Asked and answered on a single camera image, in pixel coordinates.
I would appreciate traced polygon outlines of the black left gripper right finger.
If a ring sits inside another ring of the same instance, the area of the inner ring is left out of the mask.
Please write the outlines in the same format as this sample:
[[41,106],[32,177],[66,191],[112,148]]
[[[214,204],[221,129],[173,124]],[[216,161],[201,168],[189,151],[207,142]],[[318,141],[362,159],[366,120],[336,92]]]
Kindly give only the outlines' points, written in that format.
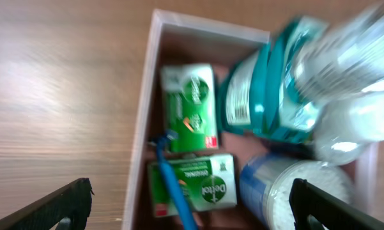
[[384,230],[384,222],[296,178],[289,195],[296,230]]

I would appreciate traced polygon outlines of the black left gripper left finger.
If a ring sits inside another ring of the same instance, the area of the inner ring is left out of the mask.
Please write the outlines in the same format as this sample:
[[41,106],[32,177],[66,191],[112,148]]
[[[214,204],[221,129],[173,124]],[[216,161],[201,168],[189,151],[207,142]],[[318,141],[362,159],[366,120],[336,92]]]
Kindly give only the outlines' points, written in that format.
[[89,178],[78,178],[0,219],[0,230],[85,229],[93,194]]

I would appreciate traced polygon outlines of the green soap box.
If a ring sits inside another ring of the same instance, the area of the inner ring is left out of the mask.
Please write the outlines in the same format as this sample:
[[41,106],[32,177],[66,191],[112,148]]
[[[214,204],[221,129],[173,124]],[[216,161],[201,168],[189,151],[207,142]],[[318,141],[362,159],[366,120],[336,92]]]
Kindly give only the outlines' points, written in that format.
[[[237,205],[234,158],[231,154],[170,160],[169,163],[192,211],[232,208]],[[178,211],[156,162],[149,164],[148,178],[153,215],[177,215]]]
[[208,63],[169,65],[160,69],[166,127],[177,136],[173,153],[217,149],[219,146],[215,78]]

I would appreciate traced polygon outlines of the blue disposable razor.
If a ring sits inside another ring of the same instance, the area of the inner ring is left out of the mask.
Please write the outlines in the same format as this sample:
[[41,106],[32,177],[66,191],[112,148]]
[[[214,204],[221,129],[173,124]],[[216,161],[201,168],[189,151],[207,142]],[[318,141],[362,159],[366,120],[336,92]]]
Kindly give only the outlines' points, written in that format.
[[173,167],[164,156],[166,144],[175,140],[177,137],[178,134],[175,131],[167,130],[163,135],[152,139],[150,143],[153,143],[156,146],[155,154],[157,157],[159,171],[163,177],[165,187],[178,211],[183,228],[185,230],[198,230],[197,223],[194,219],[187,199],[183,195],[183,191],[178,183]]

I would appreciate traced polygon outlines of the teal mouthwash bottle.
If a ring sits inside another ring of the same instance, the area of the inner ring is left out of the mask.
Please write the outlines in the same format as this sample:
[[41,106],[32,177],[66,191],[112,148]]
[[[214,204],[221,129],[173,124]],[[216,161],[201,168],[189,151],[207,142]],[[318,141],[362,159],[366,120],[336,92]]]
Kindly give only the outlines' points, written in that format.
[[296,53],[327,28],[323,20],[296,17],[235,64],[217,95],[219,130],[290,144],[309,143],[321,109],[300,97],[290,71]]

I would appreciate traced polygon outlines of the white pink-lined box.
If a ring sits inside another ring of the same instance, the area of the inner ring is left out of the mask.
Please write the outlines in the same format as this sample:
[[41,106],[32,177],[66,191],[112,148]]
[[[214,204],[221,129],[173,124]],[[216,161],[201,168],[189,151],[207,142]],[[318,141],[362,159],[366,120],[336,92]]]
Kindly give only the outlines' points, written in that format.
[[[226,67],[254,52],[269,41],[269,31],[226,22],[185,15],[173,11],[153,11],[146,60],[144,64],[139,106],[135,123],[134,143],[127,182],[127,194],[121,229],[183,229],[177,217],[154,218],[146,175],[146,161],[154,158],[147,147],[150,136],[163,130],[162,102],[158,70],[161,64],[204,62],[215,64],[219,78],[225,77]],[[251,150],[263,154],[266,150],[259,139],[224,134],[229,143],[220,149],[204,151],[232,153],[240,161]],[[369,148],[356,161],[343,169],[354,179],[356,207],[372,213],[375,197],[378,143]],[[203,229],[266,229],[242,204],[235,208],[199,213]]]

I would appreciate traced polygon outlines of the clear spray bottle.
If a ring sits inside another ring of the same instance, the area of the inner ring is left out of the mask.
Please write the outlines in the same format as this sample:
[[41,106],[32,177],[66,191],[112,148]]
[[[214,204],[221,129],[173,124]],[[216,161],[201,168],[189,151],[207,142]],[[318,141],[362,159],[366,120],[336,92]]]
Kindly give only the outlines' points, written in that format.
[[384,141],[384,4],[306,43],[291,74],[300,97],[322,107],[313,131],[316,160],[348,164]]

